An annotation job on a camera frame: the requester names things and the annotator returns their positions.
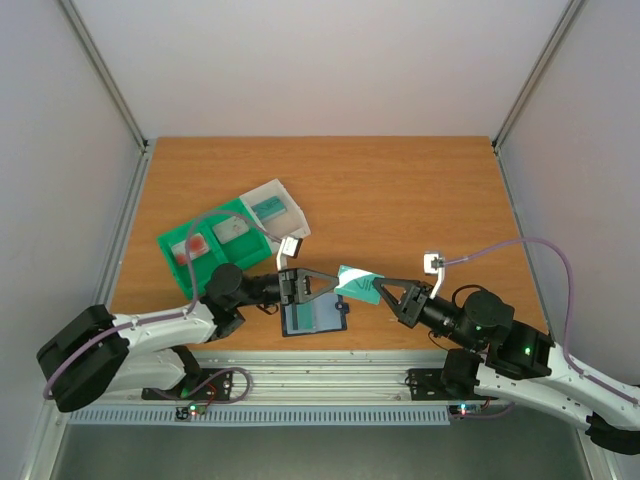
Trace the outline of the blue card holder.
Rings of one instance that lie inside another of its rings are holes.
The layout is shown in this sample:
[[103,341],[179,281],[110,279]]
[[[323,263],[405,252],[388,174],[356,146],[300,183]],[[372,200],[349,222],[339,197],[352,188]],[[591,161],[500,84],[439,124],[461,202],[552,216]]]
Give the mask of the blue card holder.
[[281,331],[283,337],[296,337],[314,334],[345,331],[347,329],[347,315],[350,313],[350,306],[341,295],[327,293],[311,302],[314,308],[317,330],[310,334],[287,335],[284,331],[284,310],[281,313]]

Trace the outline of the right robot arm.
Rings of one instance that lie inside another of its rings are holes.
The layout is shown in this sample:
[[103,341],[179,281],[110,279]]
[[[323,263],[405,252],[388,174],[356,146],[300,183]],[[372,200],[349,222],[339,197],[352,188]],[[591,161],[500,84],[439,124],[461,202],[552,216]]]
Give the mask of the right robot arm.
[[440,374],[453,399],[508,400],[573,424],[603,449],[638,454],[638,387],[571,359],[497,295],[479,288],[457,304],[419,281],[376,278],[373,286],[402,325],[454,343]]

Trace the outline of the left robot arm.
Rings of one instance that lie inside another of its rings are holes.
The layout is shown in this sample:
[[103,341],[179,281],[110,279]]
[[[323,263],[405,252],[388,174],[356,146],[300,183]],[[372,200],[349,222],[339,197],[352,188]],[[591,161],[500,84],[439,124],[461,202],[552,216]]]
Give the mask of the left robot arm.
[[125,315],[103,304],[90,306],[37,352],[46,379],[43,396],[63,413],[118,390],[152,388],[192,397],[202,375],[185,345],[230,336],[244,321],[242,307],[295,307],[338,283],[334,275],[304,268],[249,277],[226,263],[214,270],[200,298],[179,309]]

